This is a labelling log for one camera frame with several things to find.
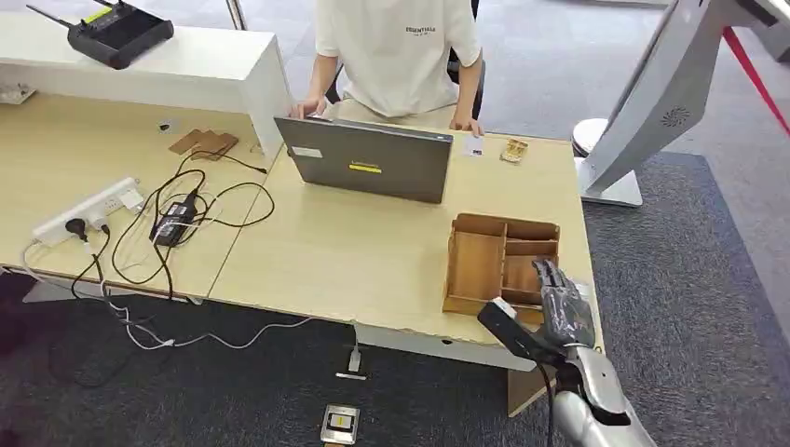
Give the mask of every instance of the brown cardboard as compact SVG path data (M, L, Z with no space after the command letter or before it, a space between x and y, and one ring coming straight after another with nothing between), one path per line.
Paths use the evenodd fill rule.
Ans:
M216 133L208 130L203 132L200 140L192 147L192 159L208 158L212 153L219 151L223 147L225 147L225 142Z
M238 142L238 138L234 137L229 133L223 133L222 135L220 135L220 140L222 140L225 145L222 148L220 148L220 150L217 151L216 153L207 156L207 158L211 161L217 161L220 158L222 158L222 156L227 154L227 151L229 151Z
M543 321L540 284L532 261L559 263L560 228L553 223L459 214L453 221L444 312L476 316L501 296L529 324Z
M169 149L171 152L183 155L186 151L192 149L195 144L198 144L200 137L203 135L198 129L192 129L191 132L184 135L181 140L175 142Z

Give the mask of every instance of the cardboard piece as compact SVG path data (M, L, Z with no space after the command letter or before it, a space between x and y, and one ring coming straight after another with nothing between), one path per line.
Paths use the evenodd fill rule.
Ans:
M211 161L219 160L223 155L227 154L227 151L229 151L233 146L236 145L236 143L238 143L238 138L229 133L223 133L220 135L220 140L222 140L225 145L213 155L207 156L207 158Z
M178 154L179 156L183 155L186 151L192 149L195 144L198 144L200 141L200 137L203 135L198 129L192 129L191 132L184 135L181 140L175 142L169 150Z
M208 158L212 153L221 150L223 147L225 147L225 142L216 133L208 130L203 132L200 140L192 147L192 159Z

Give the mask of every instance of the black power brick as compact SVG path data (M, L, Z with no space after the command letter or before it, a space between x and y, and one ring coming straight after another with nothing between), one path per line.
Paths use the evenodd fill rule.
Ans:
M198 209L195 208L195 197L197 193L193 191L186 196L184 202L175 202L168 208L168 211L159 219L159 222L151 228L148 238L162 247L175 247L181 241L188 226L195 220Z

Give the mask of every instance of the white display stand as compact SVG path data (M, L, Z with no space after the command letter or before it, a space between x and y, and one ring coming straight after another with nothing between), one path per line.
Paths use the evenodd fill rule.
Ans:
M582 200L642 205L633 170L702 119L724 30L760 20L790 25L790 3L674 0L666 8L608 121L574 128L577 151L589 154L577 160Z
M273 33L176 26L172 39L117 71L73 50L66 31L32 12L0 12L0 83L247 114L274 160L282 137L272 117L287 115L293 99Z

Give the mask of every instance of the desk surface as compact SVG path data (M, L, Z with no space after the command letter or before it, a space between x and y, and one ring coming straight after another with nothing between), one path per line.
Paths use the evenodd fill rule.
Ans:
M171 120L177 132L159 132L158 124L166 119ZM263 165L260 148L255 147L257 139L252 123L246 115L41 94L20 106L0 104L3 158L0 190L4 191L5 210L0 232L0 264L19 266L20 251L30 242L34 227L125 177L139 179L142 193L150 194L173 175L182 160L168 147L194 128L236 135L239 143L229 154L253 165ZM264 179L263 174L232 161L189 161L186 168L204 169L207 174L204 190L213 193L235 183L259 183ZM188 192L197 181L197 175L186 177L172 194ZM241 188L225 196L219 203L222 219L242 222L258 192L257 188ZM109 226L113 231L110 249L131 219L132 213L126 209L110 216ZM150 222L150 218L145 220L145 228L130 237L119 251L120 260L129 259L122 264L131 264L148 255L143 265L127 272L132 278L145 278L158 267L158 259L147 239ZM236 228L207 223L190 243L173 251L169 265L175 290L205 297L237 235ZM93 232L89 237L98 249L103 235ZM110 284L126 285L110 267L109 256L104 259ZM72 238L54 249L42 246L31 250L28 261L39 271L72 277L89 263L89 257ZM96 278L95 272L88 278ZM163 292L167 290L167 281L160 274L137 288Z
M209 298L495 344L475 317L442 312L447 241L460 212L559 224L560 265L593 285L570 144L519 137L529 149L512 166L498 159L509 137L486 136L484 156L472 157L463 154L465 134L454 133L438 206L305 184L281 151L266 180L277 211L239 235Z

